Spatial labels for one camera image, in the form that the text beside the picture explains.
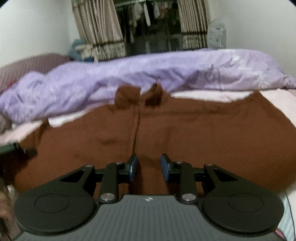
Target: pillow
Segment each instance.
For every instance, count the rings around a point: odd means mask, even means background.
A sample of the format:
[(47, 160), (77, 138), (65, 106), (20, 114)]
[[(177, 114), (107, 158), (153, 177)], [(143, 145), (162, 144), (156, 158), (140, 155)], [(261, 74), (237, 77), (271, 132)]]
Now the pillow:
[(0, 115), (0, 134), (8, 129), (11, 129), (11, 121), (8, 118)]
[(47, 74), (60, 64), (70, 61), (70, 57), (50, 53), (19, 60), (0, 68), (0, 94), (18, 82), (21, 77), (30, 71)]

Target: round black pad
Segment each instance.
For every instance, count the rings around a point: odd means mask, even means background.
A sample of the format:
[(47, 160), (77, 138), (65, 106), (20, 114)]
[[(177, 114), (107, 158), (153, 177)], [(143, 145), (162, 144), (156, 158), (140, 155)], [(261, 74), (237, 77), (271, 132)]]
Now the round black pad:
[(58, 213), (67, 208), (69, 203), (69, 198), (62, 194), (46, 194), (36, 200), (35, 207), (44, 213)]
[(83, 225), (96, 207), (93, 198), (76, 183), (56, 187), (45, 184), (17, 199), (15, 216), (24, 231), (46, 236)]
[(221, 182), (204, 198), (203, 213), (231, 233), (254, 235), (274, 231), (284, 206), (272, 192), (245, 180)]

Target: brown blanket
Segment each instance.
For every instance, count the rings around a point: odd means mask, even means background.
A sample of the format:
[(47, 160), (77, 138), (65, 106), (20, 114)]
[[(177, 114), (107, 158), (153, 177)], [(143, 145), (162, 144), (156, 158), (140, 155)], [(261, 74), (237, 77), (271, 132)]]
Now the brown blanket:
[(25, 191), (85, 164), (103, 168), (139, 156), (134, 194), (167, 194), (159, 157), (167, 153), (194, 167), (214, 163), (273, 191), (295, 178), (296, 129), (259, 92), (231, 103), (175, 99), (159, 85), (121, 87), (114, 105), (105, 105), (60, 128), (44, 124), (21, 143), (38, 156), (7, 168)]

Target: white sheet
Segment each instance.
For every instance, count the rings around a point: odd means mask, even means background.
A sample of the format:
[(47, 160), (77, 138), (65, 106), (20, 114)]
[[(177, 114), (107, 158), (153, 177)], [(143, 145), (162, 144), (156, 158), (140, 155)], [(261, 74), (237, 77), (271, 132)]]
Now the white sheet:
[[(260, 91), (261, 94), (268, 99), (275, 107), (281, 110), (285, 116), (290, 119), (293, 125), (296, 127), (296, 97), (293, 96), (288, 91), (277, 89)], [(184, 91), (173, 93), (172, 96), (176, 98), (191, 98), (200, 99), (206, 101), (217, 101), (217, 102), (231, 102), (238, 99), (244, 99), (249, 96), (251, 91), (244, 92), (232, 92), (232, 91), (204, 91), (204, 90), (194, 90), (194, 91)], [(81, 111), (73, 113), (70, 115), (59, 116), (55, 118), (49, 118), (49, 123), (53, 127), (59, 127), (64, 123), (71, 122), (75, 119), (80, 118), (89, 111)], [(5, 145), (7, 143), (12, 143), (16, 141), (23, 140), (27, 135), (33, 132), (42, 124), (42, 121), (36, 121), (33, 123), (27, 123), (18, 126), (14, 130), (10, 130), (0, 135), (0, 145)], [(287, 190), (291, 209), (293, 213), (294, 220), (296, 220), (296, 183), (292, 185)]]

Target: bed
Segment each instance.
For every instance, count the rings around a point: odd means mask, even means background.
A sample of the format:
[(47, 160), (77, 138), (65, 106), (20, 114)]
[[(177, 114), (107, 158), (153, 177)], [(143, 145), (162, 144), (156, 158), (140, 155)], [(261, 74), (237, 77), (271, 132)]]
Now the bed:
[[(234, 92), (234, 91), (205, 91), (205, 90), (193, 90), (182, 91), (171, 94), (176, 98), (191, 98), (206, 101), (215, 102), (232, 102), (239, 99), (243, 99), (251, 94), (251, 91)], [(268, 99), (275, 107), (280, 109), (285, 116), (296, 126), (296, 97), (289, 91), (276, 89), (261, 91), (261, 94)], [(60, 127), (61, 125), (74, 121), (86, 113), (89, 110), (84, 110), (69, 115), (63, 115), (58, 117), (49, 118), (49, 123), (53, 127)], [(0, 136), (0, 145), (7, 143), (21, 141), (32, 131), (37, 129), (42, 124), (42, 121), (35, 121), (18, 126), (14, 130), (7, 131)], [(285, 205), (285, 214), (279, 225), (279, 235), (284, 235), (287, 240), (294, 240), (294, 221), (296, 218), (296, 183), (292, 185), (286, 192), (281, 193), (280, 197)]]
[[(28, 57), (0, 67), (0, 95), (27, 73), (37, 71), (47, 74), (57, 66), (70, 61), (70, 57), (48, 53)], [(11, 128), (12, 121), (0, 113), (0, 133)]]
[[(0, 145), (22, 141), (40, 127), (41, 119), (49, 117), (50, 125), (59, 127), (91, 108), (113, 103), (120, 85), (138, 86), (145, 92), (155, 82), (173, 97), (215, 102), (244, 99), (249, 90), (271, 89), (261, 94), (296, 127), (295, 93), (280, 89), (295, 89), (296, 80), (271, 57), (251, 50), (200, 50), (155, 54), (149, 60), (137, 56), (98, 64), (68, 63), (48, 74), (30, 72), (0, 96), (0, 110), (17, 124), (0, 135)], [(280, 197), (285, 215), (278, 234), (292, 241), (296, 184)]]

